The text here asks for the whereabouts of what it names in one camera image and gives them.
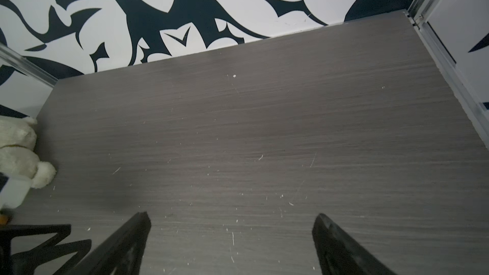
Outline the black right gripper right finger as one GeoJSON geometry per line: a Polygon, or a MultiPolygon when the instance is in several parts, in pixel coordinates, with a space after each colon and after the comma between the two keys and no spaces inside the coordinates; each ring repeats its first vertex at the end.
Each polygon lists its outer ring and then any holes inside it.
{"type": "Polygon", "coordinates": [[[323,213],[316,217],[312,235],[322,274],[393,274],[323,213]]]}

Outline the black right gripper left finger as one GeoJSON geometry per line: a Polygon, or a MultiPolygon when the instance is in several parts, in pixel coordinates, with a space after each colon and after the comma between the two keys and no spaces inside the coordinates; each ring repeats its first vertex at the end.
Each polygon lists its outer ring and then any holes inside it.
{"type": "Polygon", "coordinates": [[[136,213],[69,273],[139,274],[151,226],[146,211],[136,213]]]}

